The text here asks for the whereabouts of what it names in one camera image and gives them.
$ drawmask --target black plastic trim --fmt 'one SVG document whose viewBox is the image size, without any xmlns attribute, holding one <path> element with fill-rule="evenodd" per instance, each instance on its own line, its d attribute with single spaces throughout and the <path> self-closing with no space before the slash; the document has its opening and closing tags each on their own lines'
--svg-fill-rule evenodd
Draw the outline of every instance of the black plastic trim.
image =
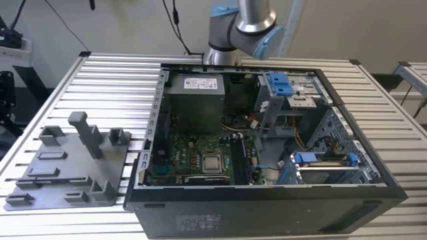
<svg viewBox="0 0 427 240">
<path fill-rule="evenodd" d="M 399 64 L 401 64 L 403 67 L 413 67 L 413 65 L 411 65 L 407 61 L 399 61 Z"/>
<path fill-rule="evenodd" d="M 266 33 L 269 33 L 274 27 L 277 26 L 277 20 L 274 20 L 274 23 L 271 24 L 270 27 L 267 27 L 263 31 L 258 31 L 258 32 L 244 32 L 242 31 L 238 26 L 235 26 L 235 29 L 238 29 L 238 32 L 243 35 L 243 36 L 247 36 L 247 37 L 258 37 L 258 36 L 262 36 L 264 35 Z"/>
<path fill-rule="evenodd" d="M 362 63 L 359 62 L 358 59 L 349 59 L 349 62 L 350 62 L 353 65 L 362 65 Z"/>
<path fill-rule="evenodd" d="M 211 43 L 211 42 L 208 42 L 208 46 L 220 52 L 232 52 L 234 50 L 236 50 L 235 47 L 220 47 L 220 46 L 214 45 L 214 43 Z"/>
<path fill-rule="evenodd" d="M 92 54 L 91 51 L 83 51 L 83 52 L 80 52 L 79 57 L 88 57 L 88 56 L 91 56 L 91 54 Z"/>
</svg>

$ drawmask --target white wall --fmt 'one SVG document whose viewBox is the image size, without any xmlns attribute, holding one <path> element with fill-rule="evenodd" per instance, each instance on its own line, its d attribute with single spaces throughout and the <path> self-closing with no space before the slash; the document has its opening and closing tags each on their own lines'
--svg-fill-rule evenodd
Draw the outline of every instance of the white wall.
<svg viewBox="0 0 427 240">
<path fill-rule="evenodd" d="M 184 48 L 175 37 L 162 0 L 48 0 L 68 27 L 92 52 L 179 55 Z M 172 8 L 172 0 L 166 1 Z M 192 52 L 208 46 L 211 5 L 218 0 L 176 0 L 180 31 Z M 271 0 L 278 23 L 285 25 L 291 0 Z M 0 15 L 10 24 L 20 0 L 0 0 Z M 16 29 L 35 43 L 35 69 L 55 87 L 84 47 L 68 32 L 43 0 L 28 0 Z"/>
<path fill-rule="evenodd" d="M 289 57 L 358 59 L 371 73 L 427 62 L 426 0 L 306 0 Z"/>
</svg>

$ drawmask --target aluminum table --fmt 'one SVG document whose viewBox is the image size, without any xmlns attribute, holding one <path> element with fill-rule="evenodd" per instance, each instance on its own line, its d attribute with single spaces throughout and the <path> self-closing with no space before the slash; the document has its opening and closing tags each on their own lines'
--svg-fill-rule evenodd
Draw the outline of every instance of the aluminum table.
<svg viewBox="0 0 427 240">
<path fill-rule="evenodd" d="M 0 162 L 0 206 L 42 144 L 42 127 L 75 129 L 67 119 L 86 111 L 100 131 L 122 127 L 132 133 L 116 205 L 34 211 L 0 207 L 0 237 L 35 239 L 147 239 L 134 213 L 123 210 L 132 162 L 143 147 L 160 63 L 202 62 L 200 56 L 92 53 L 80 56 Z M 351 235 L 290 236 L 290 239 L 427 239 L 427 132 L 405 112 L 362 65 L 349 60 L 243 58 L 244 66 L 322 69 L 370 143 L 410 198 Z"/>
</svg>

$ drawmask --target wire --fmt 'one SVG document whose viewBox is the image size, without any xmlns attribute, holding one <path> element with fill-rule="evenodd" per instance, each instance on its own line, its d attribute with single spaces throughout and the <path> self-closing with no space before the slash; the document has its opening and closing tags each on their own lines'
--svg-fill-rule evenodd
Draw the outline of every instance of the wire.
<svg viewBox="0 0 427 240">
<path fill-rule="evenodd" d="M 282 170 L 281 168 L 273 168 L 273 167 L 270 167 L 267 165 L 262 165 L 262 164 L 258 164 L 258 163 L 254 164 L 254 167 L 259 168 L 259 169 L 271 169 L 271 170 L 277 170 L 277 171 Z"/>
<path fill-rule="evenodd" d="M 252 129 L 252 128 L 234 128 L 234 127 L 227 126 L 224 123 L 220 123 L 220 125 L 234 132 L 242 132 L 242 131 L 247 131 L 247 130 Z"/>
<path fill-rule="evenodd" d="M 20 2 L 14 22 L 11 23 L 11 26 L 8 27 L 11 30 L 15 29 L 15 26 L 19 23 L 19 19 L 20 19 L 20 16 L 22 16 L 22 12 L 23 12 L 23 8 L 24 8 L 24 5 L 26 5 L 26 2 L 27 2 L 27 0 L 22 0 L 22 2 Z"/>
<path fill-rule="evenodd" d="M 422 108 L 423 108 L 423 107 L 421 107 L 421 106 L 418 107 L 417 112 L 415 112 L 413 118 L 417 118 L 417 117 L 418 117 L 418 115 L 419 115 L 419 113 L 421 113 L 421 111 L 422 111 Z"/>
<path fill-rule="evenodd" d="M 60 15 L 59 12 L 55 10 L 55 8 L 54 8 L 54 6 L 51 5 L 51 3 L 48 2 L 48 0 L 44 0 L 44 1 L 46 1 L 47 5 L 51 7 L 51 9 L 54 10 L 56 16 L 59 17 L 62 23 L 64 24 L 64 26 L 66 26 L 66 28 L 68 29 L 68 31 L 71 32 L 71 34 L 75 36 L 75 38 L 76 38 L 76 39 L 79 40 L 79 42 L 82 43 L 84 49 L 86 49 L 87 51 L 90 51 L 87 45 L 83 43 L 83 41 L 80 40 L 80 38 L 78 37 L 78 35 L 75 34 L 75 32 L 70 29 L 70 27 L 68 27 L 64 19 L 62 18 L 62 15 Z"/>
<path fill-rule="evenodd" d="M 405 94 L 405 97 L 403 97 L 403 99 L 402 99 L 402 102 L 401 102 L 401 106 L 403 106 L 403 103 L 406 102 L 406 99 L 407 99 L 407 96 L 409 96 L 409 94 L 410 94 L 410 92 L 411 92 L 411 89 L 413 89 L 413 86 L 409 87 L 409 90 L 407 90 L 407 92 L 406 92 L 406 94 Z"/>
<path fill-rule="evenodd" d="M 302 137 L 301 137 L 301 134 L 298 132 L 298 129 L 297 129 L 297 121 L 295 121 L 295 116 L 293 116 L 293 121 L 294 121 L 294 135 L 295 135 L 295 142 L 298 144 L 298 146 L 301 147 L 301 149 L 306 152 L 307 149 L 303 147 L 303 141 L 302 141 Z"/>
<path fill-rule="evenodd" d="M 176 30 L 175 30 L 174 23 L 172 23 L 172 19 L 171 19 L 171 14 L 170 14 L 170 10 L 168 10 L 168 6 L 167 6 L 167 3 L 166 3 L 166 0 L 162 0 L 162 1 L 163 1 L 164 10 L 166 10 L 166 13 L 167 13 L 168 22 L 171 23 L 175 36 L 178 37 L 178 40 L 180 41 L 180 43 L 182 43 L 182 45 L 183 45 L 187 53 L 191 55 L 192 52 L 190 51 L 190 49 L 188 49 L 188 47 L 187 47 L 187 45 L 186 45 L 186 43 L 184 43 L 184 41 L 183 41 L 183 38 L 180 37 L 180 36 L 182 36 L 182 32 L 180 32 L 180 30 L 178 29 L 178 31 L 179 31 L 179 34 L 178 34 L 178 32 L 176 32 Z"/>
</svg>

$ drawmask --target power cable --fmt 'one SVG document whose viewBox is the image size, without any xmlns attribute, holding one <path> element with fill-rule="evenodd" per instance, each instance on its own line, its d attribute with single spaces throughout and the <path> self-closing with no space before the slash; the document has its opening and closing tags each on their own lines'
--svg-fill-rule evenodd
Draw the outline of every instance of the power cable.
<svg viewBox="0 0 427 240">
<path fill-rule="evenodd" d="M 409 90 L 407 90 L 407 92 L 406 92 L 406 94 L 405 94 L 405 97 L 403 97 L 403 99 L 402 99 L 402 102 L 401 102 L 401 106 L 403 106 L 403 103 L 406 102 L 406 99 L 407 99 L 407 96 L 409 96 L 409 94 L 410 94 L 410 92 L 411 92 L 411 89 L 413 89 L 413 86 L 409 87 Z"/>
<path fill-rule="evenodd" d="M 164 10 L 166 10 L 166 13 L 167 13 L 168 22 L 171 23 L 175 36 L 176 36 L 178 40 L 180 41 L 180 43 L 182 43 L 182 45 L 183 45 L 187 53 L 191 55 L 192 52 L 190 51 L 190 49 L 188 49 L 188 47 L 187 47 L 187 45 L 186 45 L 186 43 L 184 43 L 184 41 L 183 41 L 183 38 L 180 37 L 180 36 L 182 36 L 182 32 L 180 32 L 179 28 L 178 28 L 179 34 L 178 34 L 178 31 L 175 30 L 174 23 L 172 23 L 172 19 L 171 19 L 171 14 L 170 14 L 170 10 L 168 10 L 168 6 L 167 6 L 167 3 L 166 3 L 166 0 L 162 0 L 162 1 L 163 1 Z M 175 8 L 175 0 L 174 0 L 174 13 L 175 13 L 174 16 L 176 15 L 176 17 L 178 17 L 178 11 L 176 11 L 176 8 Z"/>
<path fill-rule="evenodd" d="M 415 114 L 413 116 L 414 119 L 418 117 L 418 115 L 419 115 L 419 113 L 422 111 L 422 108 L 423 108 L 422 106 L 418 107 L 417 112 L 415 112 Z"/>
<path fill-rule="evenodd" d="M 56 16 L 59 17 L 62 23 L 64 24 L 66 28 L 68 29 L 68 31 L 71 32 L 71 34 L 75 36 L 75 38 L 79 40 L 79 42 L 82 43 L 83 47 L 86 48 L 87 51 L 90 51 L 87 45 L 83 43 L 83 41 L 80 40 L 80 38 L 78 37 L 78 35 L 75 34 L 75 32 L 70 29 L 64 19 L 62 18 L 62 15 L 59 14 L 59 12 L 55 10 L 54 6 L 51 5 L 51 3 L 48 2 L 48 0 L 44 0 L 47 5 L 51 7 L 51 9 L 54 10 Z"/>
<path fill-rule="evenodd" d="M 15 26 L 16 26 L 16 24 L 19 23 L 19 19 L 20 19 L 20 16 L 22 16 L 22 12 L 23 12 L 23 8 L 24 8 L 26 2 L 27 2 L 27 0 L 22 0 L 22 2 L 20 2 L 15 19 L 14 19 L 14 21 L 12 21 L 12 23 L 11 23 L 11 26 L 8 27 L 11 30 L 15 29 Z"/>
</svg>

